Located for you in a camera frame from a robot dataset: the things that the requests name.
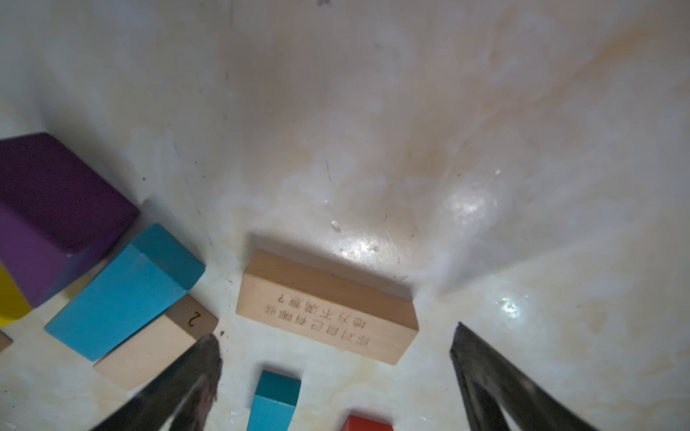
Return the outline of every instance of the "white surface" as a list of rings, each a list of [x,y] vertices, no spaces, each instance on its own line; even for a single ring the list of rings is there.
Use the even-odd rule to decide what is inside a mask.
[[[464,429],[459,320],[602,430],[687,429],[689,14],[1,0],[0,133],[53,133],[207,263],[193,295],[224,331],[209,431],[246,427],[263,365],[302,375],[291,430],[349,409]],[[421,331],[400,364],[236,316],[251,234],[411,284]],[[65,303],[6,328],[0,423],[85,430],[126,399],[43,332]]]

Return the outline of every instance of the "teal block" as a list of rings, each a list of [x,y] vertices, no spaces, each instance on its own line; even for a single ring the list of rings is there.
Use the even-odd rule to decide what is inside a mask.
[[[287,431],[302,382],[263,371],[254,395],[247,431]]]
[[[46,332],[96,361],[186,295],[204,269],[168,231],[153,225],[134,238]]]

